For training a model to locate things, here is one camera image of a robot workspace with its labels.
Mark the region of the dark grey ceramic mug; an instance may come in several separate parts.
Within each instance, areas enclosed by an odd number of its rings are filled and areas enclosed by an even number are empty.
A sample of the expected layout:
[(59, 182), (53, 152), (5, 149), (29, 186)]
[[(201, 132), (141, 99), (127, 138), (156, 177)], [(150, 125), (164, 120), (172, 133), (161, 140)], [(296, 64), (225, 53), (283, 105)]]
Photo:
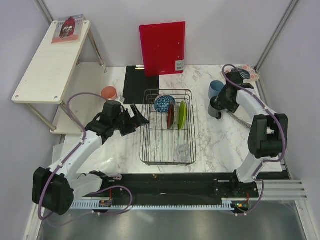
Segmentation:
[(224, 109), (220, 106), (220, 103), (218, 101), (218, 96), (214, 96), (210, 99), (209, 106), (208, 106), (208, 114), (216, 118), (217, 120), (220, 120), (222, 118), (222, 111)]

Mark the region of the green plate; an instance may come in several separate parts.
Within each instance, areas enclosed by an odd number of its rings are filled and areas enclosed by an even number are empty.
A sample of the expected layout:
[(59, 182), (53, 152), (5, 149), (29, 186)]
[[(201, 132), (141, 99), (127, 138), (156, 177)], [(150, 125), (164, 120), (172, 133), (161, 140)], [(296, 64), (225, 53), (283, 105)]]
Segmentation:
[(187, 117), (187, 105), (186, 102), (183, 100), (179, 105), (179, 113), (178, 113), (178, 129), (182, 130)]

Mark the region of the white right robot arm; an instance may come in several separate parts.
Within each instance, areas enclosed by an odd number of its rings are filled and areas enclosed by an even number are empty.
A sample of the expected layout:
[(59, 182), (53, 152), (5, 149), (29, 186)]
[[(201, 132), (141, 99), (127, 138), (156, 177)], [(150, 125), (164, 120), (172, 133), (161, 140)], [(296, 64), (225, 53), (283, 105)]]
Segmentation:
[(219, 120), (224, 110), (235, 113), (242, 107), (252, 123), (248, 136), (249, 153), (242, 165), (236, 169), (229, 181), (229, 191), (235, 197), (256, 188), (256, 179), (265, 163), (280, 162), (286, 153), (288, 136), (288, 117), (270, 109), (256, 94), (250, 83), (237, 69), (222, 71), (226, 84), (210, 104), (215, 110), (214, 117)]

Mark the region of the light blue plastic cup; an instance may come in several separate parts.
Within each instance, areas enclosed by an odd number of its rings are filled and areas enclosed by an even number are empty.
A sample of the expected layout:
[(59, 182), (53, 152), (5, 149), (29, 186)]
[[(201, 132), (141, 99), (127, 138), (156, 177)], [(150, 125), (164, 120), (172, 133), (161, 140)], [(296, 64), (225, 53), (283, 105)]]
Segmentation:
[(209, 99), (216, 97), (220, 94), (225, 84), (219, 80), (213, 80), (209, 85), (208, 97)]

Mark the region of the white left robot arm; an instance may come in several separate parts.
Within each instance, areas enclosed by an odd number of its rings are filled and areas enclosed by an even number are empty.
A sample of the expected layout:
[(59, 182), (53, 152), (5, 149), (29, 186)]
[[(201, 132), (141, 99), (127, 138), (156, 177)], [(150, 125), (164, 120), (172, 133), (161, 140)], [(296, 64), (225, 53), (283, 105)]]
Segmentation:
[(150, 122), (131, 104), (134, 116), (118, 101), (107, 101), (83, 132), (82, 137), (64, 156), (48, 168), (39, 167), (33, 174), (32, 201), (38, 207), (63, 215), (75, 200), (89, 194), (106, 196), (110, 185), (103, 179), (120, 180), (119, 171), (108, 163), (104, 171), (91, 171), (85, 176), (78, 174), (79, 168), (109, 138), (119, 131), (121, 136), (134, 133), (137, 128)]

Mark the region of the black wire dish rack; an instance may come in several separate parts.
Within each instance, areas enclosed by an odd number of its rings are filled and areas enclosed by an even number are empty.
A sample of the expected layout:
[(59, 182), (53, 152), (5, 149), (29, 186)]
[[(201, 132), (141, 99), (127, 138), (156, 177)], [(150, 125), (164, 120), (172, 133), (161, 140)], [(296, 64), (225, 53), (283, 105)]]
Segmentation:
[[(189, 89), (159, 89), (159, 95), (168, 94), (174, 97), (175, 107), (180, 107), (182, 101), (186, 103), (186, 120), (184, 127), (167, 129), (167, 114), (154, 109), (157, 96), (144, 100), (142, 113), (149, 124), (144, 126), (140, 133), (140, 159), (147, 165), (188, 166), (196, 162), (196, 129), (193, 107), (193, 95)], [(187, 163), (174, 160), (175, 150), (178, 145), (188, 145), (190, 158)]]

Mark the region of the clear glass tumbler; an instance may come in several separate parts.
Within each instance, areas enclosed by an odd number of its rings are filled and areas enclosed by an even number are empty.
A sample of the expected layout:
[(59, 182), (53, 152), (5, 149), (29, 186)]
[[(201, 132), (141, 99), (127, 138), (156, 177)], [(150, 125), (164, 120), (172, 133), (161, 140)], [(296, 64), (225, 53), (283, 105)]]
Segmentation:
[(186, 144), (180, 144), (175, 149), (174, 160), (178, 163), (187, 163), (190, 159), (190, 148)]

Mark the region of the pink plastic cup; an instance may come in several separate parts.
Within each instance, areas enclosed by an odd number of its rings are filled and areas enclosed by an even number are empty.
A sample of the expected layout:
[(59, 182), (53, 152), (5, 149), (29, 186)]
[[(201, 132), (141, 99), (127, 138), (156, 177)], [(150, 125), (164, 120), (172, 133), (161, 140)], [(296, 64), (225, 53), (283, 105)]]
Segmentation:
[(107, 100), (112, 100), (115, 101), (118, 98), (118, 92), (117, 89), (114, 86), (106, 86), (104, 87), (101, 92), (100, 95), (107, 99)]

